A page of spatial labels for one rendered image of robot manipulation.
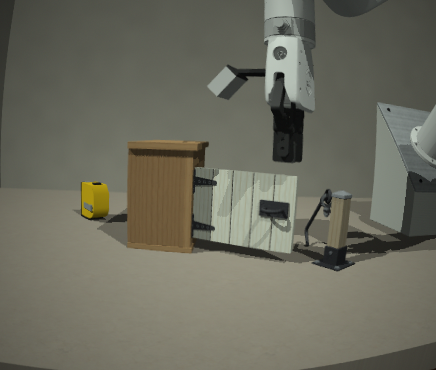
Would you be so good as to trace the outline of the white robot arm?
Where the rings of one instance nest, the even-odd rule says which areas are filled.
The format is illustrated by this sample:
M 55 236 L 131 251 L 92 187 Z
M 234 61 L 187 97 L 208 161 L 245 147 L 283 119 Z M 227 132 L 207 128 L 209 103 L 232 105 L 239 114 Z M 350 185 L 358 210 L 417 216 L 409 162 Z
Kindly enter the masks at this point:
M 387 0 L 323 1 L 340 16 L 356 17 Z M 264 39 L 273 35 L 296 35 L 315 41 L 314 0 L 265 0 Z M 207 87 L 217 97 L 229 100 L 248 80 L 246 77 L 265 77 L 265 73 L 266 69 L 236 69 L 227 65 Z M 423 126 L 413 128 L 410 141 L 418 156 L 436 168 L 436 105 Z

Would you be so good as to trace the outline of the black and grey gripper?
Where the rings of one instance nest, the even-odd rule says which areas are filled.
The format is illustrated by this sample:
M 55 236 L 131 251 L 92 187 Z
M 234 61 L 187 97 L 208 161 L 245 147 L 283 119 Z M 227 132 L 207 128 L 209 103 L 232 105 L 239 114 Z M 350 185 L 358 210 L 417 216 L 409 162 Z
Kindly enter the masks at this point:
M 302 36 L 273 35 L 264 44 L 268 46 L 265 99 L 274 115 L 273 161 L 301 162 L 304 111 L 315 110 L 311 49 L 316 43 Z

